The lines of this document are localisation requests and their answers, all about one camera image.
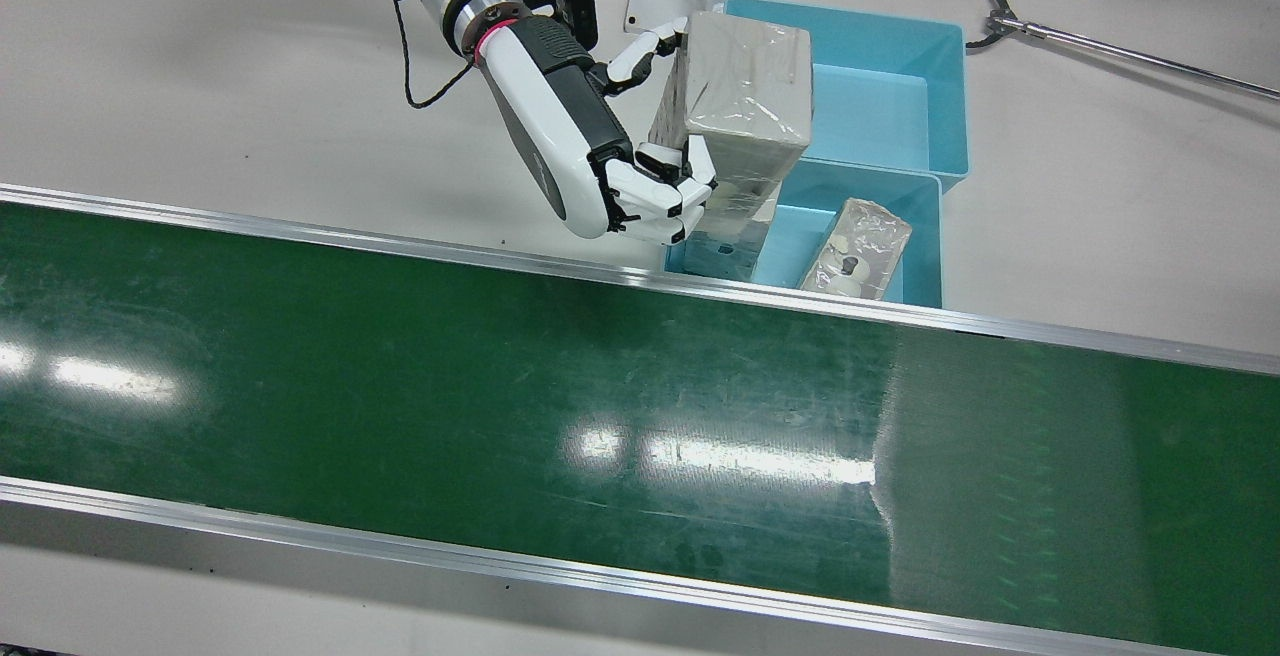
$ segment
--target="green conveyor belt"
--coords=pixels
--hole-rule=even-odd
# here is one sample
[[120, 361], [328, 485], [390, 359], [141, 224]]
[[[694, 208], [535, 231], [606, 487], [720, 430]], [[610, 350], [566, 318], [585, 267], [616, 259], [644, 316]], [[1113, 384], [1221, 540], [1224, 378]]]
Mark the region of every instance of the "green conveyor belt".
[[0, 204], [0, 474], [1280, 652], [1280, 379], [1084, 350]]

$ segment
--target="white floor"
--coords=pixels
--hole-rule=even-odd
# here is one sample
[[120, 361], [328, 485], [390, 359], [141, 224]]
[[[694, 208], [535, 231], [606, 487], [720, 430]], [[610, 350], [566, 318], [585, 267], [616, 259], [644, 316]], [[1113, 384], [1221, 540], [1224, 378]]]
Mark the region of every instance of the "white floor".
[[[808, 1], [974, 33], [988, 8]], [[626, 42], [623, 4], [599, 0], [602, 55]], [[1280, 83], [1280, 0], [1012, 4], [1047, 24]], [[420, 10], [411, 28], [426, 94], [460, 64]], [[0, 0], [0, 181], [658, 263], [654, 247], [580, 241], [559, 226], [481, 78], [413, 111], [399, 68], [385, 0]], [[951, 309], [1280, 355], [1280, 106], [1021, 42], [968, 68], [973, 170], [945, 214]], [[621, 101], [634, 135], [658, 90]], [[250, 650], [239, 634], [265, 634], [279, 653], [635, 651], [15, 547], [0, 547], [0, 641], [83, 656]], [[40, 609], [14, 611], [19, 593]], [[174, 620], [206, 612], [216, 623]], [[166, 641], [174, 634], [182, 641]]]

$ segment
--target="metal rod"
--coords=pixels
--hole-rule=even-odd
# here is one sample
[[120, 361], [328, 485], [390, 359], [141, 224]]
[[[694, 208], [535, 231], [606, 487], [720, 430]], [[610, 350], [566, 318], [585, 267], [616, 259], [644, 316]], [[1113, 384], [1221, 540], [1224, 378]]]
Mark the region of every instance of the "metal rod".
[[1143, 54], [1142, 51], [1134, 51], [1133, 49], [1124, 49], [1120, 46], [1107, 44], [1105, 41], [1098, 41], [1096, 38], [1080, 36], [1079, 33], [1060, 31], [1057, 28], [1050, 28], [1047, 26], [1041, 26], [1038, 23], [1030, 23], [1027, 20], [1019, 20], [1016, 18], [1006, 15], [996, 15], [996, 14], [991, 17], [991, 23], [1002, 26], [1005, 28], [1012, 28], [1015, 31], [1020, 31], [1023, 33], [1027, 33], [1028, 36], [1034, 36], [1037, 38], [1059, 41], [1061, 44], [1069, 44], [1071, 46], [1076, 46], [1080, 49], [1098, 51], [1111, 56], [1117, 56], [1121, 59], [1129, 59], [1160, 67], [1164, 69], [1169, 69], [1171, 72], [1192, 76], [1194, 78], [1202, 78], [1204, 81], [1220, 83], [1221, 86], [1230, 86], [1234, 88], [1239, 88], [1242, 91], [1247, 91], [1256, 96], [1262, 96], [1266, 99], [1280, 101], [1280, 91], [1276, 91], [1275, 88], [1267, 88], [1266, 86], [1258, 86], [1257, 83], [1249, 83], [1248, 81], [1240, 81], [1239, 78], [1231, 78], [1229, 76], [1222, 76], [1221, 73], [1213, 73], [1212, 70], [1207, 70], [1203, 68], [1172, 62], [1169, 59], [1162, 59], [1160, 56], [1153, 56], [1151, 54]]

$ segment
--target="plastic-wrapped box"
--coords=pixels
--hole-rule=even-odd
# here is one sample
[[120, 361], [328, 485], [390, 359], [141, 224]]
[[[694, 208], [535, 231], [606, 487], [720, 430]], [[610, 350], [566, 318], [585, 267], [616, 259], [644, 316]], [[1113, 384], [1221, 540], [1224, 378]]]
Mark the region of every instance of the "plastic-wrapped box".
[[812, 140], [809, 32], [695, 13], [649, 140], [680, 149], [691, 133], [707, 138], [719, 186], [684, 269], [748, 281], [772, 220], [765, 205]]
[[846, 200], [800, 288], [882, 300], [910, 238], [910, 224], [879, 204]]

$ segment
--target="metal hook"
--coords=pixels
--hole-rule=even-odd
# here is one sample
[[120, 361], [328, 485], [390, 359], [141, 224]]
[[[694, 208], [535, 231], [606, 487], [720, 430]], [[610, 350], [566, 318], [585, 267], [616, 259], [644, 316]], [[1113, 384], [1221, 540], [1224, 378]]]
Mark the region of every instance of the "metal hook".
[[1000, 41], [1005, 36], [1010, 36], [1014, 32], [1021, 32], [1028, 36], [1034, 36], [1043, 41], [1056, 41], [1059, 44], [1065, 44], [1068, 46], [1074, 46], [1076, 49], [1084, 49], [1088, 51], [1094, 51], [1100, 54], [1106, 54], [1108, 56], [1115, 56], [1120, 59], [1126, 59], [1130, 62], [1138, 62], [1147, 65], [1153, 65], [1170, 72], [1176, 72], [1183, 76], [1189, 76], [1193, 78], [1199, 78], [1202, 81], [1208, 81], [1217, 83], [1219, 86], [1228, 86], [1252, 94], [1254, 96], [1262, 96], [1265, 99], [1272, 99], [1280, 101], [1280, 90], [1268, 88], [1266, 86], [1260, 86], [1257, 83], [1249, 83], [1248, 81], [1240, 81], [1239, 78], [1231, 78], [1229, 76], [1222, 76], [1221, 73], [1213, 73], [1212, 70], [1203, 69], [1194, 65], [1188, 65], [1175, 60], [1165, 59], [1161, 56], [1153, 56], [1151, 54], [1143, 54], [1142, 51], [1135, 51], [1133, 49], [1125, 49], [1124, 46], [1116, 46], [1114, 44], [1107, 44], [1106, 41], [1098, 41], [1097, 38], [1089, 38], [1088, 36], [1082, 36], [1079, 33], [1071, 33], [1070, 31], [1061, 31], [1060, 28], [1052, 28], [1048, 26], [1042, 26], [1039, 23], [1032, 23], [1029, 20], [1023, 20], [1018, 18], [1014, 9], [1010, 8], [1009, 0], [991, 0], [996, 9], [987, 15], [987, 31], [988, 35], [982, 41], [969, 41], [965, 47], [969, 50], [986, 49], [996, 41]]
[[1009, 5], [1009, 0], [991, 0], [991, 3], [992, 5], [996, 5], [996, 9], [992, 9], [991, 14], [988, 14], [987, 17], [987, 31], [988, 31], [987, 37], [980, 41], [965, 42], [964, 45], [965, 49], [969, 50], [986, 49], [987, 46], [991, 46], [996, 41], [1000, 41], [1005, 36], [1010, 36], [1011, 32], [1018, 31], [1011, 26], [1005, 26], [1005, 23], [996, 20], [997, 18], [1006, 18], [1010, 20], [1018, 19], [1018, 15], [1014, 13], [1014, 9], [1011, 9], [1011, 6]]

